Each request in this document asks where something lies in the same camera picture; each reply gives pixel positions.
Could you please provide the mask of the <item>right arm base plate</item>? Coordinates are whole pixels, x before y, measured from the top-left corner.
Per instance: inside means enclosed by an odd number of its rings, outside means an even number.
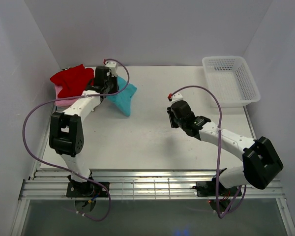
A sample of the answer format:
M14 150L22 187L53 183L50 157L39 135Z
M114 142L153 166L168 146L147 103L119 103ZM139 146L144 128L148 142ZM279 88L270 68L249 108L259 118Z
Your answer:
M215 181L197 181L192 189L195 189L198 197L211 197L215 196L216 183ZM225 188L219 183L218 195L221 197L231 197L237 192L237 187Z

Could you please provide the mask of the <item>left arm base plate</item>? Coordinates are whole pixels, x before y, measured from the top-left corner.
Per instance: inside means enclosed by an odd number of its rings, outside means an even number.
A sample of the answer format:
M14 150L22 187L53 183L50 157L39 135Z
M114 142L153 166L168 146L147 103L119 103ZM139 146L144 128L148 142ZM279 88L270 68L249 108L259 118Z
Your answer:
M66 191L68 198L108 197L108 192L101 186L87 182L69 182Z

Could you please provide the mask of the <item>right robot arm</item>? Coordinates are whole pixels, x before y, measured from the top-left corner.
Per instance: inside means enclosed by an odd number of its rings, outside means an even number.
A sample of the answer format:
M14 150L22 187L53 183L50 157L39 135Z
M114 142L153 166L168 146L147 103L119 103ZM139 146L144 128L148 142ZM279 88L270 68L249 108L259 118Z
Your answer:
M198 196L233 196L238 186L247 184L264 190L283 170L283 163L266 137L253 139L227 129L218 130L210 119L194 115L183 100L168 107L167 113L172 128L181 128L192 138L221 147L242 162L242 166L221 169L211 181L198 181L195 185Z

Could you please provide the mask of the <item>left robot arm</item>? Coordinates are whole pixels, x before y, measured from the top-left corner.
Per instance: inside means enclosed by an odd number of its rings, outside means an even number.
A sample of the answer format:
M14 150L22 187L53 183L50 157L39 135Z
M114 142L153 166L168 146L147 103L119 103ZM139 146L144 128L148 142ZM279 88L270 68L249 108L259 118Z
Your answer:
M102 103L105 94L118 92L117 68L113 61L96 67L95 76L87 83L82 97L64 111L51 115L49 146L71 171L68 179L73 188L85 197L93 194L94 184L88 180L92 179L91 170L79 156L84 146L82 123Z

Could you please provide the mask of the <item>teal t shirt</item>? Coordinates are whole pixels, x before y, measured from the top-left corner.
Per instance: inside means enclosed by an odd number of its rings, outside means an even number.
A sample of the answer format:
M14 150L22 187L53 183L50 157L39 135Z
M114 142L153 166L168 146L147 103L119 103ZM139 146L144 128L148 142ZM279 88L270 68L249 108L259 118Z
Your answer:
M106 98L111 101L116 107L127 117L131 115L131 99L137 88L129 83L127 87L117 95L107 96Z

